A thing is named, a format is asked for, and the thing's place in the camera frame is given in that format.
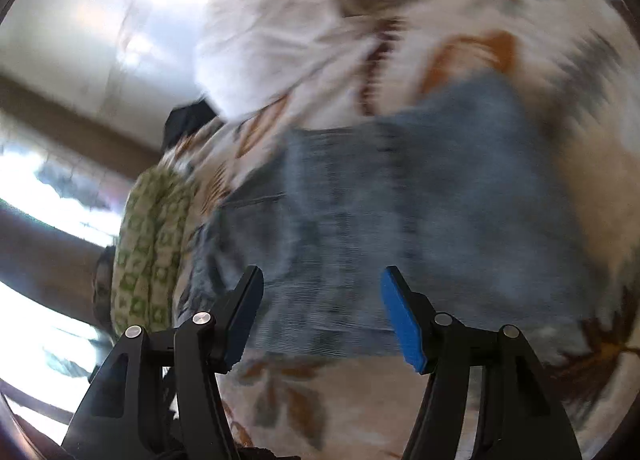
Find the blue denim jeans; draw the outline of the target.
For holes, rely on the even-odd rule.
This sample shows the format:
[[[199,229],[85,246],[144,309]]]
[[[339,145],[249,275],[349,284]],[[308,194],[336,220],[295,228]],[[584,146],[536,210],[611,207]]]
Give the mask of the blue denim jeans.
[[[178,317],[245,268],[265,292],[250,346],[393,355],[381,296],[397,267],[475,328],[521,328],[540,358],[581,352],[601,282],[544,138],[513,87],[483,72],[356,126],[289,131],[198,233]]]

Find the green white patterned cloth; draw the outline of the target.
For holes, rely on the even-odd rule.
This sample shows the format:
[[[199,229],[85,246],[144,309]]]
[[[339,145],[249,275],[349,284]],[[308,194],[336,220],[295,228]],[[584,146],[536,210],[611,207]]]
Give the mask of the green white patterned cloth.
[[[129,192],[116,244],[111,321],[155,332],[172,324],[172,295],[196,188],[167,167],[147,169]]]

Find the black garment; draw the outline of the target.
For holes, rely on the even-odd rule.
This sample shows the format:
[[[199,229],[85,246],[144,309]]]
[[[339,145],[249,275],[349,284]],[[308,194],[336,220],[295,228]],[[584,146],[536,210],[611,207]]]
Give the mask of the black garment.
[[[195,134],[217,117],[217,111],[204,99],[173,108],[164,124],[162,151],[178,145],[184,138]]]

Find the white patterned pillow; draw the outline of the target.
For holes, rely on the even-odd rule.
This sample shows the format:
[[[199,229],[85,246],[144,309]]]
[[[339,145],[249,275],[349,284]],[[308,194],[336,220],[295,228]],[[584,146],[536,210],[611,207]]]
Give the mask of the white patterned pillow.
[[[224,121],[245,120],[367,45],[374,19],[356,0],[210,0],[196,82]]]

